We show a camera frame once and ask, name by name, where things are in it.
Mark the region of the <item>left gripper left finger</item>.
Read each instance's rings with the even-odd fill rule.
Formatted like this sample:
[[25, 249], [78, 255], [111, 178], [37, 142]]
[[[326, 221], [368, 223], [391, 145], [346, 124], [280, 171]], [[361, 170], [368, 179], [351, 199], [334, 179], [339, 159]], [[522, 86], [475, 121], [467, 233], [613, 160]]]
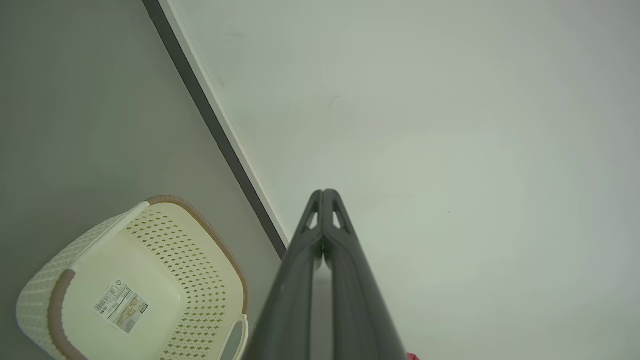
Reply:
[[323, 258], [323, 191], [314, 191], [242, 360], [310, 360], [313, 287]]

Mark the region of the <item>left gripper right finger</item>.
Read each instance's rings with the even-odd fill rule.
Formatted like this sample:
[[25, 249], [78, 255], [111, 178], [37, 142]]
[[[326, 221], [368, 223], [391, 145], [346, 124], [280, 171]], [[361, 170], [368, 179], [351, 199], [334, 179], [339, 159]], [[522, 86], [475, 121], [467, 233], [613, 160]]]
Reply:
[[333, 359], [406, 360], [370, 264], [338, 191], [324, 191], [324, 258], [333, 283]]

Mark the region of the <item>cream laundry basket brown rim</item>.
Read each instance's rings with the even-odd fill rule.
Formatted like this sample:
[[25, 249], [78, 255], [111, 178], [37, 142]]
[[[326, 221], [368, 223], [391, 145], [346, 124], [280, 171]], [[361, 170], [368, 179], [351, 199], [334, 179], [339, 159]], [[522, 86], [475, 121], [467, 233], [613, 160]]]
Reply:
[[[94, 312], [115, 281], [149, 303], [130, 333]], [[19, 328], [54, 360], [242, 360], [246, 276], [184, 199], [154, 196], [90, 228], [23, 288]]]

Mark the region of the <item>white barcode label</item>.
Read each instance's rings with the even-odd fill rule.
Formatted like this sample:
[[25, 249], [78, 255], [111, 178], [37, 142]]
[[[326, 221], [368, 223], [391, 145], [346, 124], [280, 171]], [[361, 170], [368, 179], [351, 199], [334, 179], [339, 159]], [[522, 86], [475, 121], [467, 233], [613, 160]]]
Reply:
[[123, 280], [116, 279], [98, 299], [93, 311], [104, 321], [130, 335], [150, 304]]

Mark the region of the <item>black and white baseboard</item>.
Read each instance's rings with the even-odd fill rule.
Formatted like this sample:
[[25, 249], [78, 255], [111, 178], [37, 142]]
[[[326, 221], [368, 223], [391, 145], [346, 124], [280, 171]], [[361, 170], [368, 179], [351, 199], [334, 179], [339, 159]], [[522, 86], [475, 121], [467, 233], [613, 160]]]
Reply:
[[283, 258], [287, 251], [287, 237], [284, 230], [269, 204], [265, 191], [233, 127], [225, 119], [215, 100], [214, 91], [208, 84], [186, 35], [180, 28], [178, 16], [174, 14], [169, 0], [141, 1], [245, 198], [249, 201], [274, 250], [280, 258]]

